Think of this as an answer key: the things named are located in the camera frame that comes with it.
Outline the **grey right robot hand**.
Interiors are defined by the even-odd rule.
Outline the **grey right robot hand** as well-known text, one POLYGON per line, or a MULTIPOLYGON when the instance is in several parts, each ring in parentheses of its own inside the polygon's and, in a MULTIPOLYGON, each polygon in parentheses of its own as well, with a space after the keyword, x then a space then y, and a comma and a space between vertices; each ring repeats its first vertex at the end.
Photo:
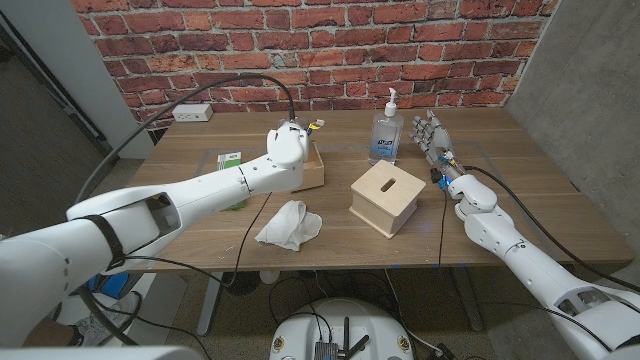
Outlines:
POLYGON ((425 117, 414 117, 408 136, 421 149, 432 167, 431 181, 442 190, 446 190, 453 180, 465 174, 456 159, 447 130, 432 110, 428 110, 425 117))

